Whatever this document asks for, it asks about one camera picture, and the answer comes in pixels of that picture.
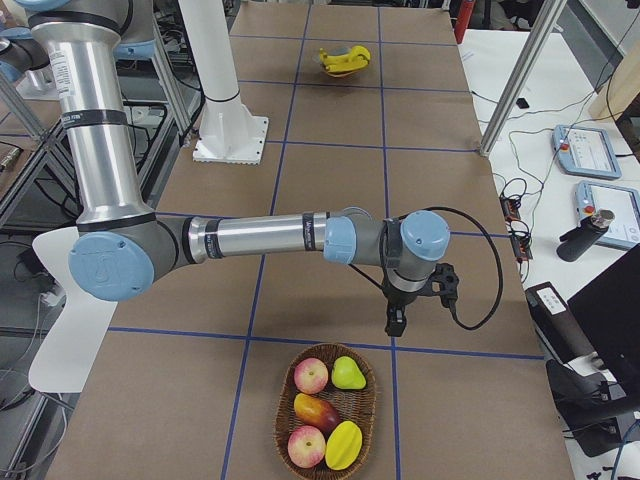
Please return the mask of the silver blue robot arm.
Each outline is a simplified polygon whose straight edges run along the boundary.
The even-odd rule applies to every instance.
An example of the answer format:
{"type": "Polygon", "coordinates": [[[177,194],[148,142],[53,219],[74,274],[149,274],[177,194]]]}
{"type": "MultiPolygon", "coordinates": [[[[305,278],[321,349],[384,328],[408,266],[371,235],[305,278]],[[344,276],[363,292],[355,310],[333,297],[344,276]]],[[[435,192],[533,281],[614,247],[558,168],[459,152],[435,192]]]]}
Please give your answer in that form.
{"type": "MultiPolygon", "coordinates": [[[[455,56],[444,12],[248,2],[231,30],[242,99],[270,119],[257,165],[204,163],[183,150],[159,200],[183,219],[338,211],[385,213],[385,178],[406,151],[383,149],[387,81],[421,54],[455,56]]],[[[118,328],[385,344],[376,268],[319,252],[210,260],[118,307],[118,328]]]]}

